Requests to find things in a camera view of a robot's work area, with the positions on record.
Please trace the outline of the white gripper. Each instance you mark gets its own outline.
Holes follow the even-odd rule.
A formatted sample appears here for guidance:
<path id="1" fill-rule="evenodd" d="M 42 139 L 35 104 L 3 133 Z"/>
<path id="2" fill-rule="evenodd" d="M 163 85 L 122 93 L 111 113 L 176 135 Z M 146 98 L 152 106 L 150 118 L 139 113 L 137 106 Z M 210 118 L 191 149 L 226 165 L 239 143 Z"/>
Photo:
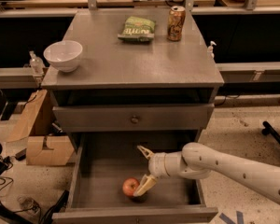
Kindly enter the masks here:
<path id="1" fill-rule="evenodd" d="M 133 193 L 134 197 L 140 197 L 152 189 L 157 183 L 157 178 L 180 176 L 181 171 L 186 167 L 180 152 L 154 154 L 143 146 L 138 146 L 137 149 L 149 160 L 148 170 L 151 175 L 143 175 L 139 186 Z"/>

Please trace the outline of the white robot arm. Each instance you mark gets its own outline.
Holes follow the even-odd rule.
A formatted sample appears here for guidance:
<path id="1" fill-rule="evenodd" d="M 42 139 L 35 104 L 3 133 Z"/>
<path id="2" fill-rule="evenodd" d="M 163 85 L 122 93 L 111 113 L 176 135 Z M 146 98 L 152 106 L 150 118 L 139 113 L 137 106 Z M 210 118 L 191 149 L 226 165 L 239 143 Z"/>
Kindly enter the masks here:
<path id="1" fill-rule="evenodd" d="M 144 175 L 134 197 L 144 195 L 160 178 L 207 178 L 218 172 L 258 194 L 280 204 L 280 167 L 247 160 L 216 151 L 200 143 L 188 143 L 181 151 L 154 153 L 137 147 L 148 160 L 149 175 Z"/>

